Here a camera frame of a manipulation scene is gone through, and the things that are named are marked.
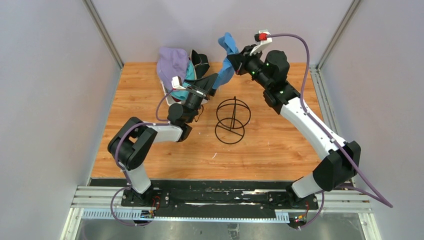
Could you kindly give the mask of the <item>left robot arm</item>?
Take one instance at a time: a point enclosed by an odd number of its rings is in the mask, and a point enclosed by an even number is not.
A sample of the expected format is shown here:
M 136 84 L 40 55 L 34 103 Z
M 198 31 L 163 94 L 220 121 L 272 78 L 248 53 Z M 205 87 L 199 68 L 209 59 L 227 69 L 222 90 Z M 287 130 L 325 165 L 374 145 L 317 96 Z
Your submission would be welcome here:
M 218 77 L 213 73 L 209 76 L 188 82 L 175 76 L 171 80 L 172 90 L 188 92 L 184 103 L 173 103 L 168 108 L 166 120 L 144 122 L 137 117 L 131 117 L 109 142 L 107 150 L 113 156 L 116 165 L 124 173 L 127 188 L 134 192 L 134 200 L 140 206 L 149 206 L 153 201 L 151 180 L 149 179 L 144 161 L 151 146 L 161 142 L 182 142 L 192 131 L 190 124 L 199 116 L 203 102 L 214 95 L 212 87 Z

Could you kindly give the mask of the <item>blue bucket hat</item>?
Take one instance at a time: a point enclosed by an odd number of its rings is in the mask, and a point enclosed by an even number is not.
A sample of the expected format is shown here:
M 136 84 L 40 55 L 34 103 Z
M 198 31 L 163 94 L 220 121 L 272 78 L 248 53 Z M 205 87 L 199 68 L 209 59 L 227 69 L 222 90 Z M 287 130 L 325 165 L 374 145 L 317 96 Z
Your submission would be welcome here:
M 227 84 L 235 74 L 231 62 L 227 59 L 229 55 L 236 55 L 240 51 L 237 48 L 236 41 L 233 36 L 226 32 L 224 36 L 218 39 L 218 44 L 225 50 L 226 57 L 222 61 L 222 68 L 218 72 L 218 76 L 212 86 L 212 89 L 217 90 L 220 86 Z

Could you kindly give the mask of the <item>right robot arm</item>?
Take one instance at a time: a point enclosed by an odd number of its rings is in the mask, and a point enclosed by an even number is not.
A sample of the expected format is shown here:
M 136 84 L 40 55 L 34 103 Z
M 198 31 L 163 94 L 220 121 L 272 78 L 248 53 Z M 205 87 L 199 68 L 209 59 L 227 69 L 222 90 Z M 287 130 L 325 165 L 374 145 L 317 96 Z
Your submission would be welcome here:
M 297 128 L 321 160 L 312 173 L 286 188 L 286 203 L 297 209 L 309 195 L 331 191 L 354 177 L 361 147 L 356 141 L 347 142 L 334 133 L 301 100 L 301 94 L 287 80 L 290 64 L 283 51 L 272 50 L 262 61 L 261 53 L 250 54 L 253 49 L 253 45 L 248 45 L 242 52 L 227 56 L 235 73 L 251 75 L 264 88 L 267 105 Z

